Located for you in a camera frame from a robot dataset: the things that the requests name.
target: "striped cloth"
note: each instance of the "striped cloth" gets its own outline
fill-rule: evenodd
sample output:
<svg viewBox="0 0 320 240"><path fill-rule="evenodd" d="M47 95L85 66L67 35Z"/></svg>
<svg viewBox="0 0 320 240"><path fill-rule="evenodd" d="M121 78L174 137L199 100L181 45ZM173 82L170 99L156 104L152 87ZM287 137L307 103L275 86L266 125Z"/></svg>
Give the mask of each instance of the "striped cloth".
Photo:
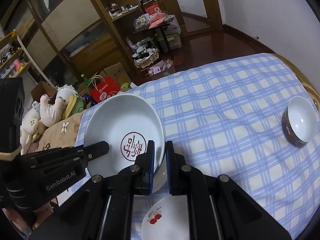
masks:
<svg viewBox="0 0 320 240"><path fill-rule="evenodd" d="M303 148L285 139L281 119L289 100L301 95L312 101L278 58L262 53L215 62L128 93L153 105L165 139L173 141L175 152L183 154L187 164L206 175L229 175L293 239L308 224L320 202L320 135ZM83 144L88 122L99 106L85 111L76 146ZM151 196L135 197L132 239L142 239L145 214L168 194L166 184Z"/></svg>

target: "metal screw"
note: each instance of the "metal screw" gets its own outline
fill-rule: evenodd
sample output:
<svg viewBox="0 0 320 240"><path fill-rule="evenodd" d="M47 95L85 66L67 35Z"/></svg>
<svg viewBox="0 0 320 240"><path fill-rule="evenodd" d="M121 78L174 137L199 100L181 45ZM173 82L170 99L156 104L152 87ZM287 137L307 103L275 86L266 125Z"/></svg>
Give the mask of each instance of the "metal screw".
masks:
<svg viewBox="0 0 320 240"><path fill-rule="evenodd" d="M181 169L182 169L183 171L189 172L189 171L191 171L191 166L189 166L189 165L183 165L183 166L181 167Z"/></svg>
<svg viewBox="0 0 320 240"><path fill-rule="evenodd" d="M130 166L130 171L134 172L134 171L138 171L140 169L140 167L138 165L131 165Z"/></svg>
<svg viewBox="0 0 320 240"><path fill-rule="evenodd" d="M229 178L229 176L222 174L222 175L219 176L219 179L222 182L228 182L230 178Z"/></svg>
<svg viewBox="0 0 320 240"><path fill-rule="evenodd" d="M100 175L94 175L91 180L94 182L94 183L97 183L97 182L100 182L102 180L102 177Z"/></svg>

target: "white bag handle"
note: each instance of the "white bag handle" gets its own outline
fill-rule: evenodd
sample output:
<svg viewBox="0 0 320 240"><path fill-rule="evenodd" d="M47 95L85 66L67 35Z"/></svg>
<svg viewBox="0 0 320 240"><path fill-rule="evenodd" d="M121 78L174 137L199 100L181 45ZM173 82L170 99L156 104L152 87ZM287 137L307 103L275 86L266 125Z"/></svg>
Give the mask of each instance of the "white bag handle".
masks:
<svg viewBox="0 0 320 240"><path fill-rule="evenodd" d="M90 78L90 81L93 79L94 83L92 82L92 84L93 84L93 86L95 87L95 89L98 90L98 89L97 89L97 84L96 84L95 78L100 78L100 79L101 79L102 81L104 81L105 83L106 83L106 81L105 81L104 78L103 78L102 76L100 76L100 75L95 75L94 77Z"/></svg>

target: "table leg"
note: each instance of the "table leg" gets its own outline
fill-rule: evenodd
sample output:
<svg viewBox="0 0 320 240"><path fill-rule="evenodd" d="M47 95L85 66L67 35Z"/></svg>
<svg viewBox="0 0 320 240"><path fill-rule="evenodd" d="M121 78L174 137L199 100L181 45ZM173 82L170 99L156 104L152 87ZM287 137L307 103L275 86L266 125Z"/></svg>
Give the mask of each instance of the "table leg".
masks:
<svg viewBox="0 0 320 240"><path fill-rule="evenodd" d="M164 39L164 43L165 43L165 45L167 46L167 49L168 49L170 58L171 58L172 60L174 60L174 57L173 57L173 55L172 55L172 51L171 51L171 49L170 49L170 45L169 45L167 36L165 35L164 29L163 29L162 26L160 27L160 31L161 31L162 37L163 37L163 39Z"/></svg>

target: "human hand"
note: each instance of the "human hand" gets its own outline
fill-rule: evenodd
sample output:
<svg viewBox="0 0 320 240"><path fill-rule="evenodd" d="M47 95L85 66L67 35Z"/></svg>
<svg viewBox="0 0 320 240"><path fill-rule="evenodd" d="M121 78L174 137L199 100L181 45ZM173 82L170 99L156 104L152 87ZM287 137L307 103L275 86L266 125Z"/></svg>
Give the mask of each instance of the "human hand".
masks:
<svg viewBox="0 0 320 240"><path fill-rule="evenodd" d="M11 207L3 208L2 210L6 217L15 225L15 227L23 233L24 229L28 227L28 224L22 218L20 213ZM47 203L35 210L34 213L36 214L37 219L32 225L33 230L35 230L43 221L45 221L53 213L53 210L50 203Z"/></svg>

